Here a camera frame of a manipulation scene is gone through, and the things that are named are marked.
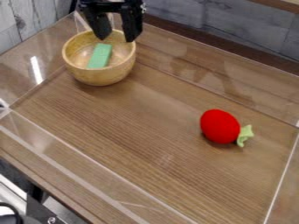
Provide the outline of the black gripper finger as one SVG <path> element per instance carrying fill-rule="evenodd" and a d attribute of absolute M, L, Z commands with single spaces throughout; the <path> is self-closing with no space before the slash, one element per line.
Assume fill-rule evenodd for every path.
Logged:
<path fill-rule="evenodd" d="M 108 19 L 108 14 L 84 10 L 84 15 L 88 20 L 88 25 L 100 40 L 104 40 L 112 32 L 112 27 Z"/>
<path fill-rule="evenodd" d="M 134 42 L 143 32 L 143 13 L 140 10 L 127 8 L 120 13 L 126 41 Z"/>

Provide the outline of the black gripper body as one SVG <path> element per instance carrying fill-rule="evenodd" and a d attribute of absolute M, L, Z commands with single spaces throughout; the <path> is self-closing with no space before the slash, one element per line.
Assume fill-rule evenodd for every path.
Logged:
<path fill-rule="evenodd" d="M 79 7 L 82 10 L 90 9 L 98 13 L 119 13 L 126 7 L 146 12 L 144 0 L 79 0 Z"/>

